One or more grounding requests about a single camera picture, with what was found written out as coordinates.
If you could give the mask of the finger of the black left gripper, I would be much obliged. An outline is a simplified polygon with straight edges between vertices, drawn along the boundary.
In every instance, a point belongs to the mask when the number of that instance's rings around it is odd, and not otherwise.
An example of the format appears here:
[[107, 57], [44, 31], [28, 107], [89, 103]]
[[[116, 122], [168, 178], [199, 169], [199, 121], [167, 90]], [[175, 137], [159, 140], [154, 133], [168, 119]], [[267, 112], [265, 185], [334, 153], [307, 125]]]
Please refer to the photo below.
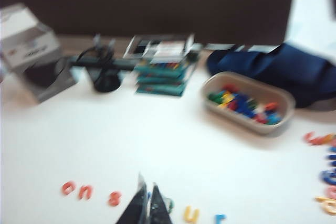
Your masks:
[[171, 223], [171, 198], [163, 196], [156, 183], [153, 184], [153, 190], [150, 201], [150, 210], [148, 223], [161, 224]]
[[117, 224], [147, 223], [148, 191], [146, 182], [141, 173], [138, 175], [138, 189], [126, 209], [116, 222]]

